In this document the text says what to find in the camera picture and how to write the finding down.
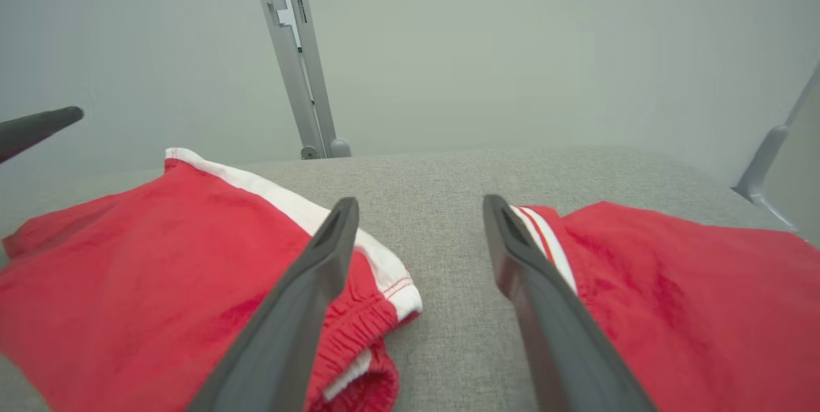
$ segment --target metal stand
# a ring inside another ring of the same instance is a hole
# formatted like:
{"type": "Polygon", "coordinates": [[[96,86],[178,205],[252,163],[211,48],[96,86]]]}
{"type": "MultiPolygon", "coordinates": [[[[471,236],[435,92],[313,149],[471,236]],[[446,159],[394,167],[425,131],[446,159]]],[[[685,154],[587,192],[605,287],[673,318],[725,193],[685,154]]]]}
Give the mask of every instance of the metal stand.
{"type": "Polygon", "coordinates": [[[289,5],[287,0],[261,0],[261,7],[302,145],[315,156],[309,158],[348,157],[349,145],[336,138],[310,3],[308,0],[290,0],[289,5]],[[293,11],[295,26],[279,20],[278,12],[289,9],[293,11]],[[301,46],[296,44],[295,32],[301,46]]]}
{"type": "Polygon", "coordinates": [[[766,179],[766,173],[771,167],[771,164],[774,163],[774,158],[785,141],[785,137],[789,136],[789,127],[791,127],[792,122],[796,119],[797,112],[800,111],[800,108],[803,107],[803,103],[808,99],[808,95],[818,84],[820,84],[820,62],[814,67],[814,73],[811,79],[809,79],[808,84],[803,87],[803,91],[800,97],[797,98],[797,102],[794,103],[794,108],[791,109],[787,120],[785,120],[785,124],[777,126],[768,132],[766,138],[764,138],[764,142],[758,147],[758,152],[755,153],[755,157],[752,158],[746,172],[741,176],[741,180],[736,187],[732,188],[732,190],[735,190],[736,193],[752,202],[752,204],[766,208],[766,210],[770,211],[777,219],[785,223],[785,225],[794,232],[799,231],[797,225],[787,219],[781,211],[777,210],[766,197],[764,181],[766,179]]]}

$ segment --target textured fabric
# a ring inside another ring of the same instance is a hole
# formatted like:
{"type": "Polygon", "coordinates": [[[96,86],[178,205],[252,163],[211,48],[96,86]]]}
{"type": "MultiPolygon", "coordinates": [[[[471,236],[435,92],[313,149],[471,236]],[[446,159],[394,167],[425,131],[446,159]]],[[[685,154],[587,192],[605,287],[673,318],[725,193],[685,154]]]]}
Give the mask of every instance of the textured fabric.
{"type": "MultiPolygon", "coordinates": [[[[697,170],[622,147],[291,161],[243,169],[325,207],[356,196],[361,228],[402,257],[424,290],[424,316],[386,337],[404,385],[393,407],[397,412],[536,410],[518,322],[493,281],[481,222],[483,195],[503,195],[515,205],[551,205],[562,215],[609,200],[706,224],[782,229],[766,211],[697,170]]],[[[4,190],[0,233],[11,234],[33,215],[157,175],[132,172],[4,190]]],[[[6,372],[6,382],[20,384],[13,366],[0,372],[6,372]]],[[[19,397],[17,392],[0,391],[0,397],[19,397]]]]}
{"type": "Polygon", "coordinates": [[[659,410],[817,410],[820,252],[809,243],[611,202],[565,217],[519,210],[659,410]]]}
{"type": "MultiPolygon", "coordinates": [[[[169,156],[161,178],[3,240],[0,350],[55,410],[184,409],[326,217],[251,173],[169,156]]],[[[364,231],[356,243],[325,316],[311,412],[389,412],[398,374],[381,336],[421,310],[398,258],[364,231]]]]}

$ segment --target garment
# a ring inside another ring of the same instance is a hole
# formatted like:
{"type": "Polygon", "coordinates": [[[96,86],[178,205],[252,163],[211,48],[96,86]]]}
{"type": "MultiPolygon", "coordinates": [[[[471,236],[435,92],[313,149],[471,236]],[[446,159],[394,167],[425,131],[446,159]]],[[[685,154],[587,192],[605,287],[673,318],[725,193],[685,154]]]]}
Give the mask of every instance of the garment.
{"type": "Polygon", "coordinates": [[[513,208],[659,410],[820,409],[820,252],[600,202],[513,208]]]}
{"type": "MultiPolygon", "coordinates": [[[[187,149],[134,190],[37,217],[4,240],[0,350],[55,412],[183,410],[328,210],[187,149]]],[[[329,307],[305,410],[390,410],[381,337],[422,310],[365,231],[329,307]]]]}

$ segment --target metal bracket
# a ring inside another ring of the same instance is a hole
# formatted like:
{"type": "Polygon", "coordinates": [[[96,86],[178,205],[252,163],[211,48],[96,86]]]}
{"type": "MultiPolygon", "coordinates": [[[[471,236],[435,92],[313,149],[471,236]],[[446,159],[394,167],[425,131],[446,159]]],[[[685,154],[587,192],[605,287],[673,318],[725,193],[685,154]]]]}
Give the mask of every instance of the metal bracket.
{"type": "Polygon", "coordinates": [[[791,231],[797,232],[797,225],[794,225],[781,211],[771,205],[764,189],[766,173],[788,135],[789,127],[787,126],[777,126],[771,129],[764,138],[764,142],[758,147],[758,152],[755,153],[755,157],[752,158],[746,172],[741,176],[741,181],[732,190],[735,190],[736,193],[752,202],[752,204],[766,208],[777,219],[785,223],[791,231]]]}
{"type": "Polygon", "coordinates": [[[347,141],[340,140],[337,138],[336,140],[331,141],[331,157],[332,158],[349,158],[350,157],[350,145],[347,141]]]}
{"type": "Polygon", "coordinates": [[[302,161],[306,159],[319,159],[319,152],[316,151],[316,147],[305,146],[302,148],[302,161]]]}

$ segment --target gray fabric surface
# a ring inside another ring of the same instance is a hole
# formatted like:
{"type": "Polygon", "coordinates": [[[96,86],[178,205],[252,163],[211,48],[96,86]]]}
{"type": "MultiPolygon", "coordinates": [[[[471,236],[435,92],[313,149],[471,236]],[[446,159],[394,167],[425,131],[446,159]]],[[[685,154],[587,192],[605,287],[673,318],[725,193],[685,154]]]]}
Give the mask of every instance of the gray fabric surface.
{"type": "MultiPolygon", "coordinates": [[[[412,273],[424,313],[387,336],[390,356],[401,374],[398,412],[536,409],[518,324],[511,305],[495,287],[484,245],[484,194],[503,195],[511,204],[550,205],[562,215],[609,200],[707,224],[782,229],[766,211],[708,176],[667,158],[621,147],[293,161],[242,168],[328,208],[340,197],[356,196],[361,227],[393,249],[412,273]]],[[[160,173],[3,187],[0,234],[10,234],[33,215],[128,190],[160,173]]],[[[5,359],[0,363],[0,398],[3,410],[45,409],[5,359]]]]}

